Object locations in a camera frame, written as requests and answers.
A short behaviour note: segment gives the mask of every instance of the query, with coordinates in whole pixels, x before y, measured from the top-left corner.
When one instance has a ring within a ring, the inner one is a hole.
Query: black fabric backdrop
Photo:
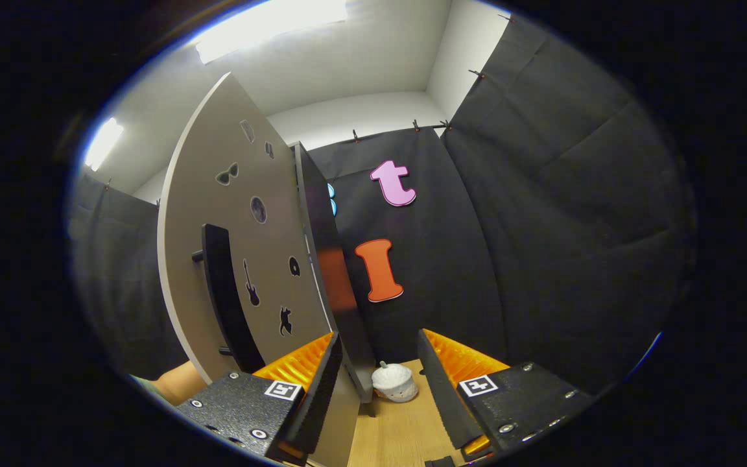
[[[492,254],[509,363],[596,393],[675,300],[691,252],[681,168],[613,77],[524,18],[482,72],[442,141]]]
[[[83,311],[120,369],[157,379],[189,360],[160,289],[158,208],[86,174],[74,190],[68,236]]]
[[[486,242],[460,175],[433,129],[389,131],[309,154],[332,184],[336,226],[356,302],[379,360],[417,358],[417,331],[428,328],[506,360],[500,299]],[[370,173],[386,160],[409,169],[412,204],[388,204]],[[394,279],[403,295],[368,301],[370,279],[355,249],[388,239]]]

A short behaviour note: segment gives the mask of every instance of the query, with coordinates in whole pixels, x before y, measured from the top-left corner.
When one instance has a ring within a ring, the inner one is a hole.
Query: fluorescent light
[[[348,18],[345,0],[268,0],[201,32],[193,42],[206,65],[291,30]]]
[[[106,156],[112,150],[117,139],[119,139],[119,134],[122,132],[123,128],[117,125],[114,118],[107,119],[106,123],[100,126],[100,130],[97,130],[97,134],[94,135],[91,145],[88,146],[88,152],[86,152],[86,165],[91,167],[92,171],[96,172],[100,168],[100,164],[106,160]]]

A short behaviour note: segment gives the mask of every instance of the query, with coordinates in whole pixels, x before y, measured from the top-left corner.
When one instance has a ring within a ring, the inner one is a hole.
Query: small white object
[[[417,396],[417,385],[414,383],[411,369],[398,363],[385,364],[380,361],[373,372],[373,387],[394,402],[408,402]]]

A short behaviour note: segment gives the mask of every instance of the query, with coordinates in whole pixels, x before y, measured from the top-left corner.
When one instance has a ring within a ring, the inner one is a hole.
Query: letter cutout
[[[409,174],[409,168],[397,167],[392,160],[386,160],[375,171],[371,172],[371,180],[379,180],[382,195],[392,206],[407,206],[417,198],[414,189],[404,190],[399,177]]]
[[[356,247],[356,255],[362,257],[365,269],[368,269],[368,279],[371,283],[368,299],[375,304],[397,298],[405,291],[403,286],[394,281],[391,262],[388,260],[388,250],[391,246],[390,240],[379,239]]]

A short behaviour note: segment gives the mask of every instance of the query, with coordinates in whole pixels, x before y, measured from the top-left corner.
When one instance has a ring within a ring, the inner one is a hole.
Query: wooden floor
[[[350,448],[348,467],[424,467],[450,455],[454,465],[463,457],[454,449],[442,427],[426,377],[419,360],[403,363],[412,370],[419,393],[409,402],[391,402],[373,397],[362,405]]]

